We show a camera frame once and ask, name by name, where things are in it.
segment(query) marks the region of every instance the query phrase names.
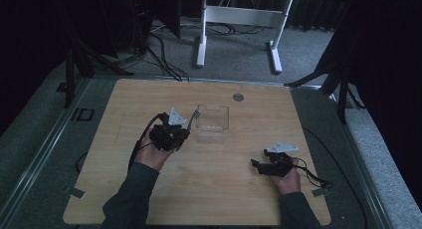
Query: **dark sleeve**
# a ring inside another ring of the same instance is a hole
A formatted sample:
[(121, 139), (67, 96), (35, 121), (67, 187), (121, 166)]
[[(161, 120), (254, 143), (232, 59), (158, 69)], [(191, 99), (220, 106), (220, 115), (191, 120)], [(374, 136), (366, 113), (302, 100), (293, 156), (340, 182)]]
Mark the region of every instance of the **dark sleeve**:
[(103, 206), (102, 229), (144, 228), (149, 197), (159, 172), (141, 163), (134, 163), (118, 193)]
[(301, 192), (294, 192), (280, 198), (283, 229), (321, 228), (307, 199)]

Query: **white metal stand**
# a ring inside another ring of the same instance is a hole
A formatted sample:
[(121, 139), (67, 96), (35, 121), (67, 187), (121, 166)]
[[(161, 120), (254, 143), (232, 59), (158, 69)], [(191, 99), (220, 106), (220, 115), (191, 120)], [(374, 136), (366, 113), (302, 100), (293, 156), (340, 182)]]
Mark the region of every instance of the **white metal stand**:
[(274, 41), (270, 41), (270, 51), (273, 57), (274, 69), (276, 73), (283, 71), (280, 61), (278, 46), (282, 37), (286, 21), (293, 0), (286, 0), (283, 12), (267, 11), (256, 9), (232, 8), (207, 6), (207, 0), (202, 0), (201, 16), (201, 38), (199, 42), (198, 60), (196, 65), (203, 67), (205, 62), (205, 49), (207, 45), (207, 36), (205, 35), (207, 22), (251, 25), (260, 27), (277, 27), (278, 31)]

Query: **person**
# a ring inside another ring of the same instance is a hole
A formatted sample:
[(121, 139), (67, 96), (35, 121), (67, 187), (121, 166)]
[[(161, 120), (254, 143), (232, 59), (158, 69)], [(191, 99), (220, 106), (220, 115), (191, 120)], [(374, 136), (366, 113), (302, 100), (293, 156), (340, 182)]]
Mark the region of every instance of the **person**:
[[(164, 162), (174, 152), (158, 150), (149, 138), (142, 141), (118, 193), (104, 207), (105, 220), (102, 229), (145, 228), (149, 197)], [(285, 177), (270, 176), (279, 189), (281, 198), (282, 228), (320, 228), (305, 196), (301, 193), (301, 179), (294, 167)]]

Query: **light wood surface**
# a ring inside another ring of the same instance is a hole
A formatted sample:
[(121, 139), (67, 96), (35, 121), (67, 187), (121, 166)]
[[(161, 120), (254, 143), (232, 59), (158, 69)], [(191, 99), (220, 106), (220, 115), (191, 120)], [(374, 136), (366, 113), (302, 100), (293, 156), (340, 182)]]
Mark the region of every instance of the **light wood surface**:
[[(244, 100), (236, 102), (234, 94)], [(198, 105), (229, 107), (224, 143), (199, 143), (196, 126), (161, 170), (147, 223), (156, 225), (279, 225), (279, 194), (251, 158), (266, 162), (263, 149), (281, 141), (299, 146), (289, 153), (315, 171), (289, 89), (222, 83), (119, 80), (78, 178), (83, 199), (71, 196), (69, 224), (101, 224), (102, 207), (117, 193), (134, 144), (149, 121), (172, 107), (190, 119)], [(322, 225), (330, 216), (323, 196), (314, 197), (307, 178), (302, 189)]]

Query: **clear plastic box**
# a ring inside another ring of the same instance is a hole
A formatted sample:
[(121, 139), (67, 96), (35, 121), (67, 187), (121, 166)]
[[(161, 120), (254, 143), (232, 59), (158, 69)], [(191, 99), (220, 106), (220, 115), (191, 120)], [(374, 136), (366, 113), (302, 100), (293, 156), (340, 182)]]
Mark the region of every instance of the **clear plastic box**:
[(199, 105), (201, 115), (196, 120), (198, 142), (223, 143), (229, 129), (229, 108)]

